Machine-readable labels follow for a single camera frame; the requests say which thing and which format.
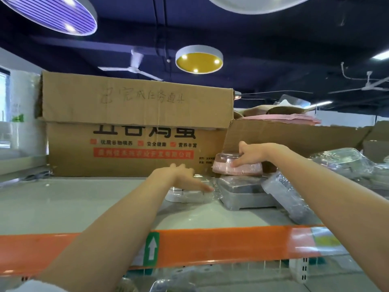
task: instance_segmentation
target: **shelf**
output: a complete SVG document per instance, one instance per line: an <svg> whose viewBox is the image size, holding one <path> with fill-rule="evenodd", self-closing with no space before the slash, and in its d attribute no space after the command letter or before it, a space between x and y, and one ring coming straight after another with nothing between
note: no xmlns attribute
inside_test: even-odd
<svg viewBox="0 0 389 292"><path fill-rule="evenodd" d="M38 273L143 180L52 178L3 187L0 274ZM311 228L294 226L275 208L229 211L220 201L197 206L165 201L153 229L159 232L155 267L320 255Z"/></svg>

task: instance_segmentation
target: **orange label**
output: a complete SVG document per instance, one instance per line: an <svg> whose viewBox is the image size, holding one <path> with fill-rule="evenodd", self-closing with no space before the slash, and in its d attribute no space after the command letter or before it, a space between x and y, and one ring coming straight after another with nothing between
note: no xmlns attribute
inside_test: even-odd
<svg viewBox="0 0 389 292"><path fill-rule="evenodd" d="M194 151L173 149L128 149L94 147L97 158L185 159L193 160Z"/></svg>

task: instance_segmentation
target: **white shelf surface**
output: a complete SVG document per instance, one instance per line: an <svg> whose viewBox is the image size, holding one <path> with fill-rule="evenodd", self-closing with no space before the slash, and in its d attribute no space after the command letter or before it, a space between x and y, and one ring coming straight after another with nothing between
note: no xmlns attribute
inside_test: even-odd
<svg viewBox="0 0 389 292"><path fill-rule="evenodd" d="M0 188L0 235L85 230L144 178L50 178ZM275 208L229 211L220 201L164 201L153 228L197 229L292 224Z"/></svg>

